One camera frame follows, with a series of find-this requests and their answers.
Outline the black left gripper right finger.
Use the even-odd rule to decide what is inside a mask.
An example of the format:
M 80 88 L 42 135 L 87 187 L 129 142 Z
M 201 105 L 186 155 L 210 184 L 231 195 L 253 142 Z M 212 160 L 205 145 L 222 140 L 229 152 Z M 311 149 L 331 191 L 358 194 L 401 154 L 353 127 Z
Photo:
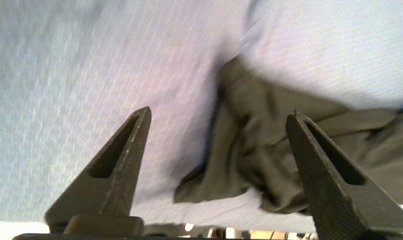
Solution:
M 320 239 L 403 239 L 403 209 L 309 117 L 286 132 Z

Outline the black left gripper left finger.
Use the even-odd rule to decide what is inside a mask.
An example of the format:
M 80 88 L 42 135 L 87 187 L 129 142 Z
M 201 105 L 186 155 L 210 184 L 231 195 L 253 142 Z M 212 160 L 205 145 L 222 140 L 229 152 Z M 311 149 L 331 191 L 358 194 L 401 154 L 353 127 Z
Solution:
M 128 216 L 136 191 L 152 112 L 134 111 L 46 211 L 51 233 L 76 215 Z

